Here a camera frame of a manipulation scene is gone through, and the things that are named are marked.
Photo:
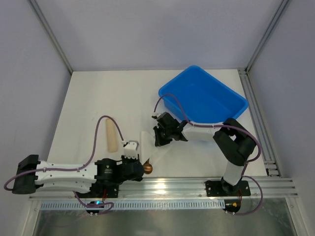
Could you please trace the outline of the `copper spoon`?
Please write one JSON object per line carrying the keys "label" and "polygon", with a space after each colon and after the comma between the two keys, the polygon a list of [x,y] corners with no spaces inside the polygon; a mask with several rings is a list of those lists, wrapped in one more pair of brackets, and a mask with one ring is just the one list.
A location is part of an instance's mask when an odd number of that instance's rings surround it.
{"label": "copper spoon", "polygon": [[149,159],[143,164],[143,169],[144,169],[144,173],[146,175],[149,175],[152,173],[153,167],[152,167]]}

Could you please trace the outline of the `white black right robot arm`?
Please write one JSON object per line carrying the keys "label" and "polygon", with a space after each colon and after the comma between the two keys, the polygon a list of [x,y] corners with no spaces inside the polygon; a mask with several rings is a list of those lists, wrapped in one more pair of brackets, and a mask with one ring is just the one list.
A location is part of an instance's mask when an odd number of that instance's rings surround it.
{"label": "white black right robot arm", "polygon": [[208,197],[250,196],[248,182],[243,180],[255,148],[260,149],[256,138],[237,120],[228,118],[223,124],[209,125],[189,120],[178,122],[168,112],[155,113],[157,121],[153,128],[155,146],[161,147],[172,141],[214,141],[227,159],[225,173],[220,180],[205,182]]}

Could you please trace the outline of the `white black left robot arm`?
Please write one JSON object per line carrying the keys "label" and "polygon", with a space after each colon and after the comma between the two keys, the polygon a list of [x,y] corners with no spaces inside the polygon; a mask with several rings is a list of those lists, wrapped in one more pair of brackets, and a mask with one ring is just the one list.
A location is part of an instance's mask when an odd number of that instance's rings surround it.
{"label": "white black left robot arm", "polygon": [[87,166],[40,161],[29,155],[18,164],[13,194],[41,191],[74,191],[81,198],[118,196],[119,186],[128,180],[141,181],[144,168],[138,158],[122,156],[119,161],[104,158]]}

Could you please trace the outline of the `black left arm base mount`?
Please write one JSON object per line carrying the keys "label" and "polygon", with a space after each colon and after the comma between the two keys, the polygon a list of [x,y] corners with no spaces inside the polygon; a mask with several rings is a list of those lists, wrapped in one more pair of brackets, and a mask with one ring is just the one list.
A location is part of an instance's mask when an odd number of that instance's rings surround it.
{"label": "black left arm base mount", "polygon": [[118,184],[104,185],[102,183],[93,183],[87,193],[76,192],[79,198],[117,198],[119,193]]}

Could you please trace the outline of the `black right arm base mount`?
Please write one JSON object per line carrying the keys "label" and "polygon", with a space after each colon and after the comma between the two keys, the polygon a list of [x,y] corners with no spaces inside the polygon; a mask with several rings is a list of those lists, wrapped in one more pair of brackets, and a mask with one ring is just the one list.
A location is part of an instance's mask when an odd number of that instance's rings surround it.
{"label": "black right arm base mount", "polygon": [[208,180],[205,182],[206,194],[208,197],[238,197],[250,196],[249,183],[240,180],[236,185],[231,185],[225,180]]}

